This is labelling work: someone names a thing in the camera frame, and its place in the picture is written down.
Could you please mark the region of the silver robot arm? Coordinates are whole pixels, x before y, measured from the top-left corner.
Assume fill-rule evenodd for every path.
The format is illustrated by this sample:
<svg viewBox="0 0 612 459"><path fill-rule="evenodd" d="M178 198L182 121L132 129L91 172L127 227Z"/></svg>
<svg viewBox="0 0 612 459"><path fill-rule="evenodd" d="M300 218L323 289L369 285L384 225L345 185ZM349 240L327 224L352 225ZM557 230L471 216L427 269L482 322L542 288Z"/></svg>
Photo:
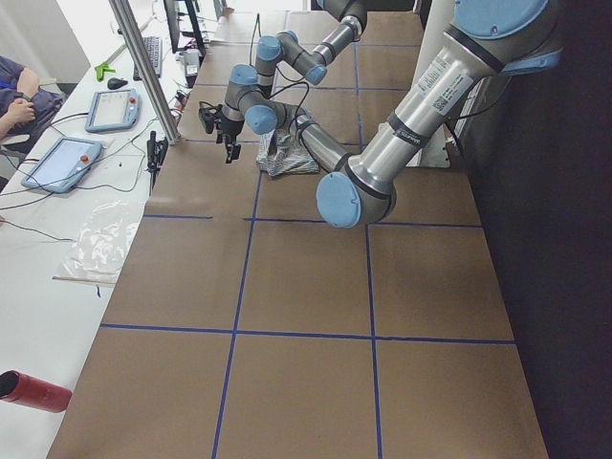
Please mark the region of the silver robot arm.
<svg viewBox="0 0 612 459"><path fill-rule="evenodd" d="M286 62L306 81L320 83L328 66L360 40L368 8L362 1L324 1L338 26L312 51L292 32L263 36L252 65L231 70L222 104L199 110L237 159L244 127L264 135L288 130L324 169L317 209L330 225L350 229L382 220L395 206L394 180L448 119L461 97L486 77L536 73L557 65L562 51L558 1L459 1L444 31L444 44L425 72L358 155L348 153L297 105L272 96L276 67Z"/></svg>
<svg viewBox="0 0 612 459"><path fill-rule="evenodd" d="M277 64L286 62L311 84L318 85L327 67L350 43L358 42L367 25L368 9L363 1L329 0L317 4L339 24L310 52L303 48L293 31L263 35L257 43L254 68L257 85L265 98L272 97Z"/></svg>

